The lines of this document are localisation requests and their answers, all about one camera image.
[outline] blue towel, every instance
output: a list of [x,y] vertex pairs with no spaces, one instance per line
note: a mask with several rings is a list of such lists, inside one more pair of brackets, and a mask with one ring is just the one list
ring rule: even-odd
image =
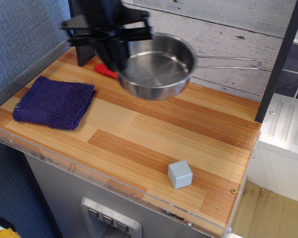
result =
[[74,130],[87,111],[94,85],[50,80],[40,76],[12,113],[16,121]]

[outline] light blue block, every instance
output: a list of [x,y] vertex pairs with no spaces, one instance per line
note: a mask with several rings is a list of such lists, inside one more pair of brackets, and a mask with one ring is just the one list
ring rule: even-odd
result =
[[168,176],[175,189],[188,186],[192,183],[193,173],[186,161],[170,164]]

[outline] saucepan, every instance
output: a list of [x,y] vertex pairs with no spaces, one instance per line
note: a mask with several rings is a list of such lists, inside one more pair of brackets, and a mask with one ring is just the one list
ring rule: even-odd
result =
[[[260,69],[257,59],[196,56],[185,41],[156,33],[153,40],[129,42],[127,67],[119,71],[119,81],[132,95],[148,100],[164,100],[180,94],[196,68]],[[197,66],[197,58],[251,60],[252,67]]]

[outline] wire handle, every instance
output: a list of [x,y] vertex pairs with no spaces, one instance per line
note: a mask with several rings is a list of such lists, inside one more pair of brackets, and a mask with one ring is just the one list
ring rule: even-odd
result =
[[198,56],[198,58],[208,58],[208,59],[224,59],[224,60],[249,60],[256,61],[256,67],[236,67],[236,66],[197,66],[197,68],[234,68],[234,69],[261,69],[263,67],[261,61],[258,59],[249,58],[235,58],[235,57],[219,57],[219,56]]

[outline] red brush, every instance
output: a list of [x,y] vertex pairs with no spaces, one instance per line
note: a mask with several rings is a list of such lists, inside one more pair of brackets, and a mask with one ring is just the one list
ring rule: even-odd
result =
[[95,65],[94,69],[96,70],[97,73],[105,74],[105,75],[108,75],[108,76],[118,79],[118,73],[109,70],[106,67],[106,65],[103,63],[99,63],[99,64]]

